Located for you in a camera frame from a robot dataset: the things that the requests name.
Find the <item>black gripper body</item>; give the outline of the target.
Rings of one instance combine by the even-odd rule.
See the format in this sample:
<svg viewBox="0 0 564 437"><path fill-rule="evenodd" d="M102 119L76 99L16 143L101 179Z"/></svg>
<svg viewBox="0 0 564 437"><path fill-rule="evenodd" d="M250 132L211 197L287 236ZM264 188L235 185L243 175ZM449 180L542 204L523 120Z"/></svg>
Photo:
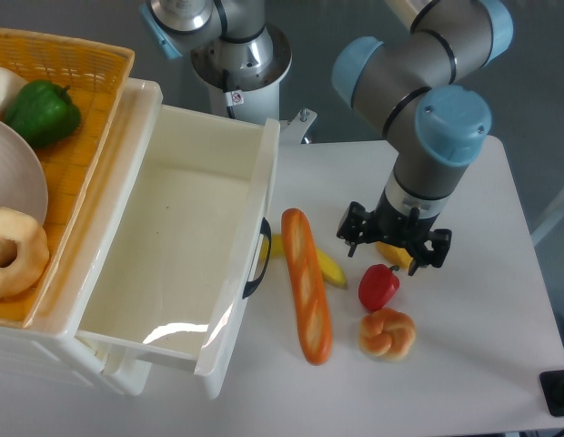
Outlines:
<svg viewBox="0 0 564 437"><path fill-rule="evenodd" d="M377 207L367 211L358 202L349 204L340 220L337 237L360 244L383 242L404 248L414 258L422 258L422 267L440 268L451 246L452 231L433 227L448 197L415 198L407 195L401 203L391 201L383 192Z"/></svg>

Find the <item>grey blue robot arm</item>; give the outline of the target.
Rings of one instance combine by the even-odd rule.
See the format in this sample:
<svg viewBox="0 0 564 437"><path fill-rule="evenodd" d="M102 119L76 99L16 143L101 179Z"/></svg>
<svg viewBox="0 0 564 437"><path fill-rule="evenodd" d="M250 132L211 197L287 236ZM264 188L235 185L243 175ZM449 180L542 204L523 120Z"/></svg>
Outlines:
<svg viewBox="0 0 564 437"><path fill-rule="evenodd" d="M352 203L337 236L350 249L377 241L404 249L409 273L440 267L451 233L435 229L491 127L485 100L458 81L505 52L513 37L500 1L393 1L409 39L360 37L338 55L331 82L398 153L376 208ZM261 1L146 1L140 14L174 59L189 56L222 117L262 124L279 115L292 55Z"/></svg>

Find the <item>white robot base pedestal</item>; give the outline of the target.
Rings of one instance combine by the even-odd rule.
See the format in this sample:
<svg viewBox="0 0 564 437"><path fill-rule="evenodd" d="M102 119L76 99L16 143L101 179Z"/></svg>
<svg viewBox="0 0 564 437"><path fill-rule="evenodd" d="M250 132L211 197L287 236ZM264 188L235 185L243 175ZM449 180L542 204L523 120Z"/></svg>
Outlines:
<svg viewBox="0 0 564 437"><path fill-rule="evenodd" d="M220 37L193 50L191 61L206 87L212 114L259 125L277 119L281 143L306 139L316 112L303 108L290 119L280 118L280 84L292 64L290 44L280 29L267 24L246 42Z"/></svg>

